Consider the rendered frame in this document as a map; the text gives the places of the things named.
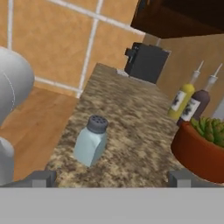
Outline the pale blue shaker grey cap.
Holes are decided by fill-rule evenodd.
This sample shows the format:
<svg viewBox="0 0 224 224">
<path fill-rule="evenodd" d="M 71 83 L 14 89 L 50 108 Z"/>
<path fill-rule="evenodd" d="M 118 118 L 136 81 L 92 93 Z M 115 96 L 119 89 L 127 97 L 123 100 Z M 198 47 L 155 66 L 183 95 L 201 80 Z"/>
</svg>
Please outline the pale blue shaker grey cap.
<svg viewBox="0 0 224 224">
<path fill-rule="evenodd" d="M 100 115 L 91 115 L 77 137 L 73 156 L 87 167 L 94 165 L 105 150 L 109 122 Z"/>
</svg>

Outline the dark brown condiment bottle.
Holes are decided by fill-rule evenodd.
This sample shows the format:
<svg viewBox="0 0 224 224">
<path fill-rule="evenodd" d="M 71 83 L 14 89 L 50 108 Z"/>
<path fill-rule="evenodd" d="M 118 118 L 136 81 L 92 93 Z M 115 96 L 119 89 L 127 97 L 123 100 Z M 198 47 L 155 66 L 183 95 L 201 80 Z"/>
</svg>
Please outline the dark brown condiment bottle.
<svg viewBox="0 0 224 224">
<path fill-rule="evenodd" d="M 217 81 L 217 74 L 220 71 L 222 65 L 216 69 L 216 71 L 208 77 L 206 85 L 201 89 L 196 91 L 189 102 L 186 104 L 180 118 L 177 121 L 179 126 L 182 122 L 189 122 L 192 118 L 199 120 L 201 114 L 210 102 L 209 91 L 213 84 Z"/>
</svg>

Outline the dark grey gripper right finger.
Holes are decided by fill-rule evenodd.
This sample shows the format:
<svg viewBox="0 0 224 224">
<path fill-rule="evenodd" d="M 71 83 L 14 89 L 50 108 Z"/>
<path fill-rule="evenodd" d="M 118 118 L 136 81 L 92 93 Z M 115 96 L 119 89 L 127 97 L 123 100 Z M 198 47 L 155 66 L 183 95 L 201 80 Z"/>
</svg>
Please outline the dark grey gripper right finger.
<svg viewBox="0 0 224 224">
<path fill-rule="evenodd" d="M 168 171 L 168 186 L 169 187 L 194 187 L 194 188 L 204 188 L 204 187 L 221 187 L 215 183 L 205 181 L 204 179 L 198 178 L 193 173 L 187 169 L 181 169 L 178 171 Z"/>
</svg>

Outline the black coffee machine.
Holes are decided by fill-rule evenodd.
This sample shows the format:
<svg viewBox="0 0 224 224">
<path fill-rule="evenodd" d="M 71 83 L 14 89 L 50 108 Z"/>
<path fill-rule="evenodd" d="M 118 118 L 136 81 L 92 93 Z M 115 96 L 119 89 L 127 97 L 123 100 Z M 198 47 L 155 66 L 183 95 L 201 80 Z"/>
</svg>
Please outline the black coffee machine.
<svg viewBox="0 0 224 224">
<path fill-rule="evenodd" d="M 125 68 L 116 71 L 123 76 L 156 84 L 170 54 L 159 46 L 134 42 L 125 51 L 128 57 Z"/>
</svg>

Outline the dark brown wall cabinet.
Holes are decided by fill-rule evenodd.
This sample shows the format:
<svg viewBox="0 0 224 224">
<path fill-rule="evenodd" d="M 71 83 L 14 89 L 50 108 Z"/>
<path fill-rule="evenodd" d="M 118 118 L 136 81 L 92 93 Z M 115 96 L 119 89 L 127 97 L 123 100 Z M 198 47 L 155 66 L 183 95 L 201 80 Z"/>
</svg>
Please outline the dark brown wall cabinet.
<svg viewBox="0 0 224 224">
<path fill-rule="evenodd" d="M 224 33 L 224 0 L 138 0 L 131 27 L 161 39 Z"/>
</svg>

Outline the red-brown plant pot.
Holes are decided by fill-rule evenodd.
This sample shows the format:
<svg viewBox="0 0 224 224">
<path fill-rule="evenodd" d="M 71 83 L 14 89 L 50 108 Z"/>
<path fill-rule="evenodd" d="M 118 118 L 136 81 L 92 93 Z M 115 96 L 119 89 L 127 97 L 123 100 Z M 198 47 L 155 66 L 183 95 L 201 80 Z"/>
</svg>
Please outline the red-brown plant pot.
<svg viewBox="0 0 224 224">
<path fill-rule="evenodd" d="M 171 142 L 174 157 L 190 172 L 224 184 L 224 148 L 207 141 L 189 122 L 182 122 Z"/>
</svg>

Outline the yellow condiment bottle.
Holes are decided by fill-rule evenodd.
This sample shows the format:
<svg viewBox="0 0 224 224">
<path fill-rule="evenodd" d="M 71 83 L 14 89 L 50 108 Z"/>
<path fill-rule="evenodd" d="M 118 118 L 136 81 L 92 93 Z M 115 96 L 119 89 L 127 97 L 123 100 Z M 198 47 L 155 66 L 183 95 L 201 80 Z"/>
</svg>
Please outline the yellow condiment bottle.
<svg viewBox="0 0 224 224">
<path fill-rule="evenodd" d="M 179 119 L 186 104 L 195 92 L 194 83 L 200 76 L 200 69 L 202 68 L 203 64 L 204 61 L 201 61 L 199 67 L 192 73 L 192 78 L 190 79 L 190 81 L 179 88 L 167 113 L 170 118 L 174 120 Z"/>
</svg>

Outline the green succulent plant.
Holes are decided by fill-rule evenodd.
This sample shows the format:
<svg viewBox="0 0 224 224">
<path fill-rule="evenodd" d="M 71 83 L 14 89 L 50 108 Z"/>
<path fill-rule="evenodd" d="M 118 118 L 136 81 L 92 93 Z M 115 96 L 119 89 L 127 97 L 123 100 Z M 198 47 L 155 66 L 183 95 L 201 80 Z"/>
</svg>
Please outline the green succulent plant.
<svg viewBox="0 0 224 224">
<path fill-rule="evenodd" d="M 192 118 L 190 124 L 208 142 L 224 148 L 224 122 L 220 119 L 202 116 L 199 120 Z"/>
</svg>

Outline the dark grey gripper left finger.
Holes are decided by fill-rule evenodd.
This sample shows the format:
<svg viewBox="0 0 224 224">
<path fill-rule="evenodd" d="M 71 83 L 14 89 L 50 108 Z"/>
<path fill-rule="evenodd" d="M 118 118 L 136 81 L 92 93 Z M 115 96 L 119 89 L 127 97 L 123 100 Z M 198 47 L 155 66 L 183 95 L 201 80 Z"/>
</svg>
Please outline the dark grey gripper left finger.
<svg viewBox="0 0 224 224">
<path fill-rule="evenodd" d="M 3 185 L 3 187 L 54 187 L 56 171 L 34 171 L 26 178 Z"/>
</svg>

